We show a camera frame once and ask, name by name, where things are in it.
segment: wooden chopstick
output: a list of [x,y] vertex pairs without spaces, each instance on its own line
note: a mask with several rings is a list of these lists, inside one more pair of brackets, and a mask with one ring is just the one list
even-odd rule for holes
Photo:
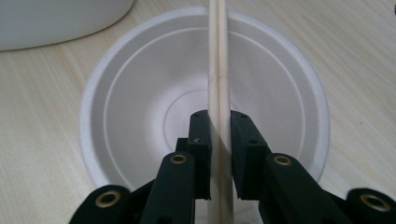
[[208,223],[233,223],[231,106],[226,0],[209,0],[208,113],[211,120],[211,201]]

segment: brass ring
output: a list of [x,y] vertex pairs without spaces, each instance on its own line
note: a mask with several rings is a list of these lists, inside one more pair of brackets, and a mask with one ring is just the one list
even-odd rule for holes
[[187,161],[187,157],[181,154],[176,154],[171,157],[171,162],[174,164],[182,164]]
[[290,165],[291,160],[286,156],[275,156],[274,161],[279,165]]
[[[104,198],[108,195],[113,196],[114,198],[110,201],[104,201]],[[107,208],[116,204],[120,200],[120,198],[121,195],[118,191],[109,190],[99,195],[99,197],[96,198],[95,204],[98,207]]]
[[379,212],[390,211],[390,205],[387,202],[385,202],[383,199],[381,199],[373,194],[362,194],[361,201],[376,211],[379,211]]

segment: pair of chopsticks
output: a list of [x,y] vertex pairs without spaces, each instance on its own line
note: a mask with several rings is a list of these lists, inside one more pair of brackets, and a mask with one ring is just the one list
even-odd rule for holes
[[211,120],[211,201],[208,223],[233,223],[231,103],[226,0],[209,0],[208,113]]

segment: round bowl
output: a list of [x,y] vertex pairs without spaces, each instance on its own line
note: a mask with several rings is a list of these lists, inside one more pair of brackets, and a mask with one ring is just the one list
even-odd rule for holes
[[[229,13],[232,110],[248,114],[273,152],[300,161],[316,180],[329,148],[329,114],[318,77],[287,39]],[[207,109],[207,9],[182,8],[124,35],[97,64],[81,107],[83,158],[97,187],[134,190]],[[257,204],[234,202],[235,223],[260,222]],[[205,223],[205,202],[196,222]]]

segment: chopstick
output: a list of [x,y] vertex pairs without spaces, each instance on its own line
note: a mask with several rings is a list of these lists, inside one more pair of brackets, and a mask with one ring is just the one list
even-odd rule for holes
[[228,76],[226,0],[209,0],[208,113],[211,120],[212,162],[208,223],[233,223],[231,170],[231,106]]

